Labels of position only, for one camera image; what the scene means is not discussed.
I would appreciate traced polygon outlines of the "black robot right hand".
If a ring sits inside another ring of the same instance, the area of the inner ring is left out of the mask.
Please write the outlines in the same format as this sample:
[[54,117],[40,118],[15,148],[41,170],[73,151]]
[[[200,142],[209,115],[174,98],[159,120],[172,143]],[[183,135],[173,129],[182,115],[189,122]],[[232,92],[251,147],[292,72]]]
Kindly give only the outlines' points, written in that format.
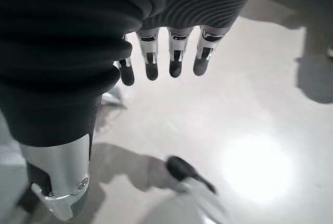
[[192,28],[193,66],[203,75],[247,0],[1,0],[1,112],[28,163],[31,190],[62,221],[82,209],[102,95],[134,83],[137,34],[150,80],[158,77],[158,32],[169,31],[178,77]]

